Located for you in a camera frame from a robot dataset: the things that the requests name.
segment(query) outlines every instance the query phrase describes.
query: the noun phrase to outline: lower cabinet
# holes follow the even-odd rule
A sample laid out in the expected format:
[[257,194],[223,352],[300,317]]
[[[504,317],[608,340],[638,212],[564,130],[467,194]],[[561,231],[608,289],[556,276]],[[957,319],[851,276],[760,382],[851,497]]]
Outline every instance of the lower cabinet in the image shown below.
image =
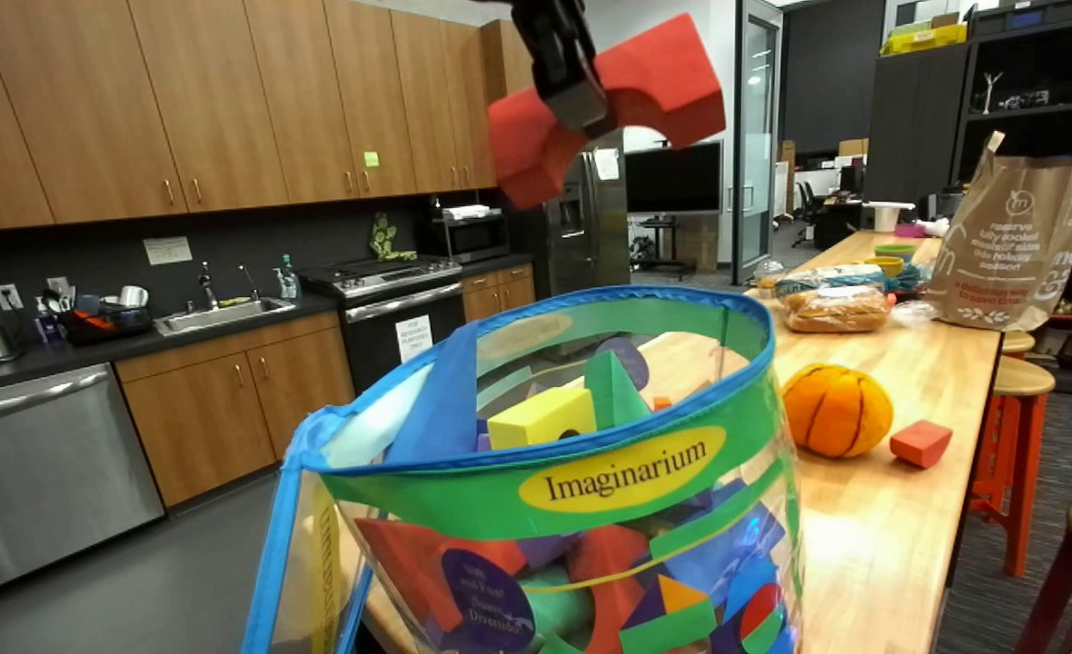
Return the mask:
[[467,276],[461,285],[467,319],[485,319],[516,305],[536,302],[536,271],[532,265],[496,268],[481,276]]
[[330,311],[120,360],[115,369],[169,505],[275,464],[309,412],[353,398]]

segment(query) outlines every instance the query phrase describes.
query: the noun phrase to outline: toy bag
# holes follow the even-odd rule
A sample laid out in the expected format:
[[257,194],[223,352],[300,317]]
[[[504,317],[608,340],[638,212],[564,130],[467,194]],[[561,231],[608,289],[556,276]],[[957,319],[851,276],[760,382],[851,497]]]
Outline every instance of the toy bag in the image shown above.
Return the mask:
[[799,500],[760,302],[591,288],[468,323],[281,469],[244,649],[797,649]]

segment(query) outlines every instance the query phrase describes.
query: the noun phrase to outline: cabinet handle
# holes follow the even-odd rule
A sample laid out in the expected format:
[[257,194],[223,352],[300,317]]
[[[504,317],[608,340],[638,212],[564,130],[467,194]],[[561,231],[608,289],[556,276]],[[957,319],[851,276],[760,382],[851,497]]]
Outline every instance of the cabinet handle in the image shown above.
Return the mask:
[[163,197],[169,197],[172,208],[178,202],[172,177],[163,177]]

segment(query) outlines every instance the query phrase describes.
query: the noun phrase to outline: paper bag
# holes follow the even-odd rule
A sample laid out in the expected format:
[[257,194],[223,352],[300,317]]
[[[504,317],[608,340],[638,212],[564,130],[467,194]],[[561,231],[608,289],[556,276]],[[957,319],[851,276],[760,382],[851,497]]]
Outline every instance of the paper bag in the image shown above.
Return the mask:
[[1072,155],[985,149],[943,239],[926,298],[939,319],[1003,329],[1051,317],[1072,271]]

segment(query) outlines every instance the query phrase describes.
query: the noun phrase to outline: dishwasher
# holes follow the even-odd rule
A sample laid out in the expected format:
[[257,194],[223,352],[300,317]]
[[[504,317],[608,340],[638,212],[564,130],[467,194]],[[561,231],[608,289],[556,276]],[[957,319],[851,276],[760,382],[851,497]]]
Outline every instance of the dishwasher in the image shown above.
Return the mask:
[[161,515],[108,362],[0,384],[0,586]]

